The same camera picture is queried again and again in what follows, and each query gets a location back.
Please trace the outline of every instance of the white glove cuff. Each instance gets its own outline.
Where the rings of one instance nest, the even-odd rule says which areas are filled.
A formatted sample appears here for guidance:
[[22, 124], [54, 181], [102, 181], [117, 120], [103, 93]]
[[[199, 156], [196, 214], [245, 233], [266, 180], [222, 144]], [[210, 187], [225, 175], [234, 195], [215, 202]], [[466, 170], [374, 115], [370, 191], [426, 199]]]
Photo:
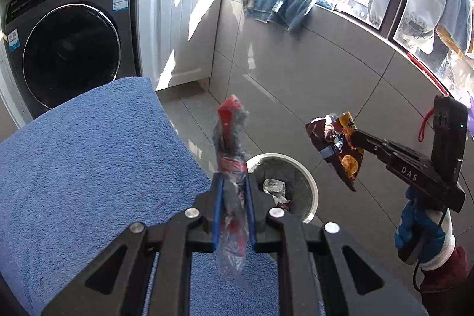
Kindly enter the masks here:
[[419, 267], [423, 270], [434, 270], [439, 268], [448, 260], [448, 258], [451, 257], [455, 246], [456, 239], [454, 238], [454, 235], [452, 233], [448, 233], [445, 237], [445, 242], [441, 248], [441, 252], [433, 257], [430, 261], [420, 264]]

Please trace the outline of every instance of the hand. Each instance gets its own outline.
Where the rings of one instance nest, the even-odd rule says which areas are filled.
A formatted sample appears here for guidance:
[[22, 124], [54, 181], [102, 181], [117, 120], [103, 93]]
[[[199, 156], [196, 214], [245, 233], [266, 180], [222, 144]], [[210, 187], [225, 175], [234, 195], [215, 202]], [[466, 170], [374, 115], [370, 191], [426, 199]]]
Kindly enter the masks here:
[[449, 209], [443, 223], [438, 226], [442, 213], [415, 206], [415, 188], [409, 187], [405, 197], [409, 201], [401, 212], [400, 224], [395, 232], [395, 247], [403, 248], [413, 237], [411, 230], [414, 224], [418, 224], [428, 234], [428, 241], [423, 245], [418, 257], [419, 266], [423, 270], [439, 268], [451, 256], [456, 245]]

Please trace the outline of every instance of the silver bolt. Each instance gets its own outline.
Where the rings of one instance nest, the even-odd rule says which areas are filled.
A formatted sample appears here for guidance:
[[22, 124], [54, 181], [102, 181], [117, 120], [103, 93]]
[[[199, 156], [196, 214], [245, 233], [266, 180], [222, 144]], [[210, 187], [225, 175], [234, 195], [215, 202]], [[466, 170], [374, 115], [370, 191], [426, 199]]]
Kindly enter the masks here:
[[270, 209], [270, 216], [275, 217], [275, 218], [280, 218], [285, 215], [285, 211], [281, 208], [272, 208]]
[[196, 208], [189, 208], [184, 211], [184, 214], [188, 218], [196, 218], [197, 216], [199, 216], [199, 210]]
[[328, 233], [337, 233], [339, 232], [340, 230], [340, 227], [339, 225], [337, 225], [336, 223], [326, 223], [324, 225], [324, 229], [328, 232]]
[[133, 223], [132, 225], [130, 225], [129, 229], [133, 233], [140, 233], [140, 232], [143, 232], [143, 230], [145, 229], [145, 226], [142, 223], [136, 222], [136, 223]]

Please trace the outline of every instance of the maroon sleeve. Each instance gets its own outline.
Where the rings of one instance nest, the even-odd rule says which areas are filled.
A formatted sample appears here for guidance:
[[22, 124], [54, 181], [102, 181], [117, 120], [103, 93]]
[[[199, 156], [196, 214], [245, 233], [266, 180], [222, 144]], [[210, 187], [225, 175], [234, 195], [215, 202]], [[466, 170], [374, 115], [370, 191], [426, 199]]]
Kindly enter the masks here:
[[[466, 251], [458, 246], [451, 257], [438, 269], [422, 270], [425, 278], [420, 285], [422, 291], [439, 291], [461, 284], [469, 274]], [[430, 316], [438, 316], [452, 296], [453, 291], [422, 293], [421, 300]]]

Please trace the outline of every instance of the washing machine door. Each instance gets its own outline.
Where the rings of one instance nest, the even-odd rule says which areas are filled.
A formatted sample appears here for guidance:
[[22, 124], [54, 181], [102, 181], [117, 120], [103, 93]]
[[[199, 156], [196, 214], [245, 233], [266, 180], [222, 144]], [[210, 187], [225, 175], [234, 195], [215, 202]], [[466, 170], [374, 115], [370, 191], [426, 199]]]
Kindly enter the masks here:
[[31, 31], [23, 74], [32, 95], [54, 108], [115, 79], [120, 41], [110, 19], [87, 4], [65, 4]]

